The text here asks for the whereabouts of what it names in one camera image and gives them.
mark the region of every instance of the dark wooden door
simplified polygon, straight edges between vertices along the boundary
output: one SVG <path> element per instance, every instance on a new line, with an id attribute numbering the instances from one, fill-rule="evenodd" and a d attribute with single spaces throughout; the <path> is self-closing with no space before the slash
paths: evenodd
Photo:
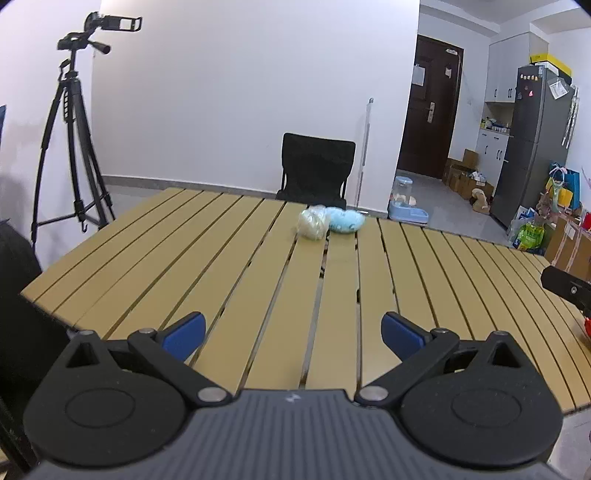
<path id="1" fill-rule="evenodd" d="M 397 168 L 442 177 L 456 121 L 463 53 L 461 48 L 418 36 L 413 75 L 417 83 L 410 90 Z"/>

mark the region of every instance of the wooden table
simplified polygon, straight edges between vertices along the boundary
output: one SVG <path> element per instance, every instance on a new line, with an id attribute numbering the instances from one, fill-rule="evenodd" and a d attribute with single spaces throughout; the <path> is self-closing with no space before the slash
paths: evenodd
<path id="1" fill-rule="evenodd" d="M 400 361 L 380 322 L 395 310 L 463 339 L 510 332 L 564 411 L 591 403 L 591 351 L 574 306 L 541 288 L 542 257 L 367 218 L 356 235 L 296 239 L 303 205 L 168 189 L 52 265 L 23 294 L 105 339 L 198 310 L 190 365 L 239 388 L 344 388 Z"/>

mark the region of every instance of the gray tile floor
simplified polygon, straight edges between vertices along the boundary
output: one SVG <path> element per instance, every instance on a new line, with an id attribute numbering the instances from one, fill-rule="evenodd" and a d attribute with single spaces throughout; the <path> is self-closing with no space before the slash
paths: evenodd
<path id="1" fill-rule="evenodd" d="M 417 207 L 429 214 L 430 228 L 498 244 L 507 243 L 505 229 L 500 224 L 489 215 L 472 210 L 468 201 L 441 180 L 402 170 L 396 175 L 413 180 L 413 197 L 417 199 Z"/>
<path id="2" fill-rule="evenodd" d="M 429 227 L 491 242 L 506 241 L 502 227 L 489 216 L 474 212 L 467 201 L 440 180 L 404 174 L 414 180 L 413 196 L 417 199 L 417 206 L 428 211 Z M 116 185 L 110 185 L 108 189 L 116 215 L 121 215 L 146 197 L 158 193 L 158 190 Z M 591 408 L 565 417 L 562 433 L 549 463 L 569 480 L 591 480 L 590 432 Z"/>

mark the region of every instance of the refrigerator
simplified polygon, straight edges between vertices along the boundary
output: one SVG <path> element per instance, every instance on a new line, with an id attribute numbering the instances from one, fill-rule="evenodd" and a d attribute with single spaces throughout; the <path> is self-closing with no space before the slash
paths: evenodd
<path id="1" fill-rule="evenodd" d="M 554 99 L 550 84 L 556 78 L 543 66 L 521 67 L 517 73 L 511 136 L 491 206 L 491 215 L 507 228 L 520 206 L 535 208 L 550 164 L 566 163 L 562 142 L 574 89 L 567 86 L 567 94 Z"/>

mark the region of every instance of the tripod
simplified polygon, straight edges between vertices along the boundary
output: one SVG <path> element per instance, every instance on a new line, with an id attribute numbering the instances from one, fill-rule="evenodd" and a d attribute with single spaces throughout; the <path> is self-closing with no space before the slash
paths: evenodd
<path id="1" fill-rule="evenodd" d="M 91 33 L 91 31 L 87 31 L 82 34 L 68 34 L 58 42 L 58 50 L 70 50 L 71 53 L 70 58 L 63 61 L 60 65 L 60 75 L 57 78 L 57 92 L 53 102 L 51 103 L 45 131 L 43 132 L 43 139 L 41 141 L 41 156 L 39 158 L 39 168 L 37 170 L 35 199 L 33 204 L 33 222 L 31 224 L 31 242 L 33 243 L 33 249 L 35 248 L 35 242 L 37 241 L 37 229 L 40 226 L 48 225 L 49 223 L 77 217 L 78 221 L 82 224 L 82 232 L 86 232 L 87 230 L 86 221 L 94 223 L 99 229 L 108 225 L 109 222 L 106 218 L 103 200 L 109 209 L 112 219 L 115 220 L 115 214 L 113 213 L 113 203 L 111 201 L 109 192 L 107 192 L 105 181 L 103 180 L 103 177 L 100 173 L 99 164 L 96 161 L 95 149 L 92 145 L 92 139 L 90 137 L 88 117 L 86 116 L 86 109 L 84 107 L 84 100 L 82 98 L 82 88 L 80 86 L 78 72 L 75 70 L 77 50 L 86 48 L 88 44 L 92 45 L 102 53 L 109 53 L 111 50 L 108 45 L 88 40 L 88 36 L 90 36 Z M 64 69 L 67 66 L 70 68 L 68 71 L 64 72 Z M 72 188 L 74 191 L 74 213 L 38 222 L 37 216 L 39 211 L 41 175 L 43 173 L 45 155 L 47 153 L 47 149 L 49 148 L 51 132 L 56 121 L 57 111 L 59 109 L 62 97 L 64 100 L 64 122 L 67 126 L 68 155 L 70 159 L 70 172 L 72 174 Z M 84 205 L 84 202 L 80 197 L 80 186 L 78 183 L 78 172 L 76 168 L 76 152 L 74 150 L 74 124 L 76 124 L 77 127 L 83 164 L 86 170 L 86 177 L 88 178 L 90 192 L 93 198 L 92 202 L 90 202 L 88 205 Z M 90 210 L 92 207 L 96 208 L 96 211 L 99 215 L 98 219 L 95 219 L 87 214 L 88 210 Z"/>

